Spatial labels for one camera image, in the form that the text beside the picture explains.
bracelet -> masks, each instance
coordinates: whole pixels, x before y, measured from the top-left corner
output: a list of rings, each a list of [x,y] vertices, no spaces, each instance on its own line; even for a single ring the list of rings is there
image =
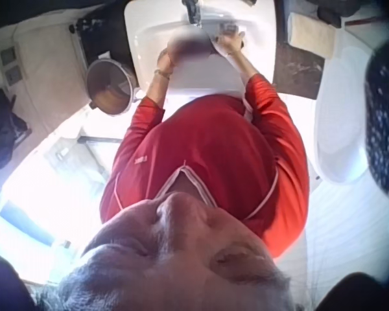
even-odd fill
[[[164,71],[161,71],[160,69],[156,69],[154,71],[154,74],[159,74],[163,78],[166,78],[167,80],[170,80],[171,73],[165,73]]]

faucet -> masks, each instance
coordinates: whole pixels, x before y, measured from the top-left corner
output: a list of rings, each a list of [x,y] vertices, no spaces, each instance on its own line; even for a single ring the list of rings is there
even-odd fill
[[[182,0],[182,3],[187,7],[187,15],[189,22],[192,25],[200,26],[200,8],[198,0]]]

white wall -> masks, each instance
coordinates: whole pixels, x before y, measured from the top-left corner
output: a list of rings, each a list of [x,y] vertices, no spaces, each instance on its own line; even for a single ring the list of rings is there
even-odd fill
[[[49,134],[89,103],[83,59],[70,23],[93,8],[48,13],[0,29],[0,50],[16,46],[23,81],[7,87],[0,70],[0,88],[17,95],[14,112],[32,134],[18,146],[11,162],[0,170],[0,189],[22,160]]]

